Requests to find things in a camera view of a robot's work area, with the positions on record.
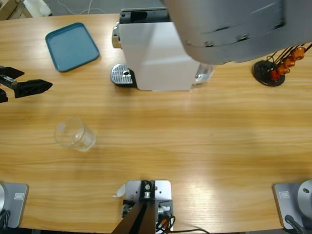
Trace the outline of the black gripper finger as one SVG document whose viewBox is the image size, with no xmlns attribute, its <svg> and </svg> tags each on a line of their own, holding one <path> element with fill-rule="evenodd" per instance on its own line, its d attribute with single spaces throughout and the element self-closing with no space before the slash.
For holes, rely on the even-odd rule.
<svg viewBox="0 0 312 234">
<path fill-rule="evenodd" d="M 18 82 L 14 86 L 15 98 L 22 98 L 36 94 L 44 93 L 53 86 L 52 83 L 42 79 L 29 80 L 25 82 Z"/>
<path fill-rule="evenodd" d="M 10 77 L 12 79 L 17 79 L 18 77 L 23 76 L 24 72 L 17 70 L 15 68 L 12 68 L 12 67 L 1 66 L 0 67 L 0 74 L 7 76 L 7 77 Z"/>
</svg>

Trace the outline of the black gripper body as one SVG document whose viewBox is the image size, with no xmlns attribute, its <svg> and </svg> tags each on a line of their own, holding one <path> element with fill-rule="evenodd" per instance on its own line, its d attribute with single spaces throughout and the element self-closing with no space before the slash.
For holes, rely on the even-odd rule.
<svg viewBox="0 0 312 234">
<path fill-rule="evenodd" d="M 6 75 L 1 75 L 0 76 L 0 83 L 12 90 L 15 90 L 17 87 L 18 87 L 18 83 L 15 79 L 9 77 L 9 76 L 6 76 Z M 8 101 L 8 97 L 7 97 L 7 94 L 6 92 L 1 89 L 0 90 L 0 102 L 1 103 L 4 103 L 4 102 L 7 102 Z"/>
</svg>

